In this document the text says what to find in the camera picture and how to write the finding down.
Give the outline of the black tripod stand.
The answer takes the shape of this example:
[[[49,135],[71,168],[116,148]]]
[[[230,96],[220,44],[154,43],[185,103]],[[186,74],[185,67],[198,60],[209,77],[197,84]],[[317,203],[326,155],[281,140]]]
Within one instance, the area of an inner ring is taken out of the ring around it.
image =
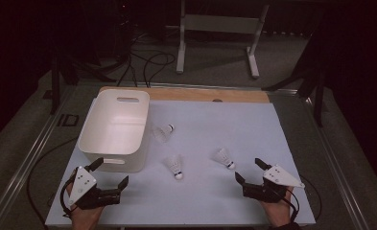
[[[286,79],[273,85],[263,87],[263,90],[270,92],[276,91],[294,81],[302,80],[302,84],[296,90],[296,95],[299,98],[307,99],[312,93],[315,93],[313,116],[316,123],[321,127],[321,111],[324,91],[322,59],[324,58],[324,54],[320,48],[320,43],[321,39],[319,38],[319,31],[315,30],[310,36],[293,72]]]
[[[76,85],[79,81],[79,77],[76,73],[75,68],[78,67],[81,70],[89,73],[94,78],[103,82],[115,82],[115,80],[110,79],[98,70],[93,69],[86,63],[81,62],[75,57],[71,56],[67,52],[64,52],[60,48],[55,48],[52,51],[51,59],[51,98],[52,107],[51,114],[55,114],[60,106],[61,96],[60,96],[60,78],[63,78],[65,82],[70,85]]]

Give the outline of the aluminium floor rail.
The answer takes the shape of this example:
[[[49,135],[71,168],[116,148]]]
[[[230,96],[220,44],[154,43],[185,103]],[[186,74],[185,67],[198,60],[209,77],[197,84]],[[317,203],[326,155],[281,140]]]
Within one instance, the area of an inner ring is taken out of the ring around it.
[[[23,188],[31,167],[48,142],[58,116],[75,88],[65,86],[55,113],[50,102],[33,95],[0,134],[0,226]]]
[[[293,154],[307,196],[312,200],[318,230],[368,230],[363,210],[344,174],[329,140],[313,116],[309,99],[299,98],[293,90],[268,94]]]

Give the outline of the white shuttlecock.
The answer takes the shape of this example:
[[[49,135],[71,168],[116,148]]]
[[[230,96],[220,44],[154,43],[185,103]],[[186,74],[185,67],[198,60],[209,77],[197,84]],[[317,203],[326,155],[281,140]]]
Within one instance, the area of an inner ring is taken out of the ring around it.
[[[176,180],[181,180],[183,178],[181,160],[178,155],[172,155],[167,157],[164,163]]]
[[[234,170],[235,169],[235,163],[231,159],[231,157],[229,155],[229,151],[226,148],[221,148],[221,149],[217,150],[213,154],[213,159],[216,162],[224,165],[225,167],[227,167],[230,170]]]
[[[174,129],[174,126],[171,124],[165,126],[155,126],[153,128],[153,136],[157,141],[166,143],[170,139],[171,133],[174,131]]]

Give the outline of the person's left hand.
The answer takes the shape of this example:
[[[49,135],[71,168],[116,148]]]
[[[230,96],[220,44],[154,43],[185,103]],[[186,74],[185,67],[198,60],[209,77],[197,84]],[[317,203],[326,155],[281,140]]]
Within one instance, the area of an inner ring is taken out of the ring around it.
[[[95,230],[104,207],[83,210],[77,205],[72,205],[70,210],[72,230]]]

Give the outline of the white metal stand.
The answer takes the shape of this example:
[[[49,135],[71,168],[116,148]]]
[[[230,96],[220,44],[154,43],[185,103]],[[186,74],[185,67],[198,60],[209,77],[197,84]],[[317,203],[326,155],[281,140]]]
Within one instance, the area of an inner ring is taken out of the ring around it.
[[[188,14],[186,13],[185,6],[186,0],[180,0],[179,46],[176,67],[178,74],[184,72],[186,53],[185,32],[200,31],[253,35],[253,41],[247,47],[247,62],[251,76],[255,79],[260,77],[255,50],[270,8],[268,4],[262,6],[260,15],[257,18]]]

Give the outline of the person's right hand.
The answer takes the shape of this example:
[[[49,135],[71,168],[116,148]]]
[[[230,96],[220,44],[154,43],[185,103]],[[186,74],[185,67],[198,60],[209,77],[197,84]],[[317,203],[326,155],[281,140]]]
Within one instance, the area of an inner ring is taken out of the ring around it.
[[[260,204],[266,213],[271,227],[281,227],[291,223],[291,207],[287,202],[283,200],[280,200],[277,203],[261,201]]]

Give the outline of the light blue table mat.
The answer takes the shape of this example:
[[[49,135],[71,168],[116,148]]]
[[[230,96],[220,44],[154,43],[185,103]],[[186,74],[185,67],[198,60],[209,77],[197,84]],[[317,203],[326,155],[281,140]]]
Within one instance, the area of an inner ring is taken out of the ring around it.
[[[267,224],[261,205],[244,197],[235,180],[260,184],[260,158],[291,175],[298,171],[277,113],[271,103],[153,101],[155,125],[174,126],[168,142],[152,140],[144,168],[129,176],[120,203],[104,209],[104,227],[256,226]],[[235,163],[230,170],[213,159],[226,148]],[[166,167],[178,155],[183,178]]]

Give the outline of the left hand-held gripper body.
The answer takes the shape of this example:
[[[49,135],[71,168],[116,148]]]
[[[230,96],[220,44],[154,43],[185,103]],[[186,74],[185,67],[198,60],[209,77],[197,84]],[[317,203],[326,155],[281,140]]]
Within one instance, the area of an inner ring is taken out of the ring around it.
[[[89,167],[77,167],[68,203],[88,210],[120,203],[118,189],[101,190]]]

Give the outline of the wooden table board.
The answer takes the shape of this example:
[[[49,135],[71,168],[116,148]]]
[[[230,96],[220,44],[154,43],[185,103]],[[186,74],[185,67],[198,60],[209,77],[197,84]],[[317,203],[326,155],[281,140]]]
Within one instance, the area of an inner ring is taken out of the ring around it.
[[[227,103],[266,103],[270,102],[263,91],[236,89],[202,89],[178,87],[115,87],[104,86],[101,92],[109,89],[137,90],[147,92],[152,100],[193,101],[193,102],[227,102]]]

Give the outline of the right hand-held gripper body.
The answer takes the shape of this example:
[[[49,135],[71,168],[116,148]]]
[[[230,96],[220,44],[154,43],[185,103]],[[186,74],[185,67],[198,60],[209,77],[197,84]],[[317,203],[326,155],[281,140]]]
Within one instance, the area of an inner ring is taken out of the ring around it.
[[[305,188],[297,178],[278,165],[262,164],[263,184],[255,185],[243,180],[243,196],[263,202],[279,202],[286,196],[289,187]]]

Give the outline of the white plastic bin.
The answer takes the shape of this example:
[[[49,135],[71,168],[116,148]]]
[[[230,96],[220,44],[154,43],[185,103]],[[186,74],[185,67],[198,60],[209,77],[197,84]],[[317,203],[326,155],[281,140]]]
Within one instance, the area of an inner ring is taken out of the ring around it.
[[[144,91],[101,91],[83,124],[79,149],[90,162],[103,157],[101,171],[141,171],[149,144],[149,105],[150,95]]]

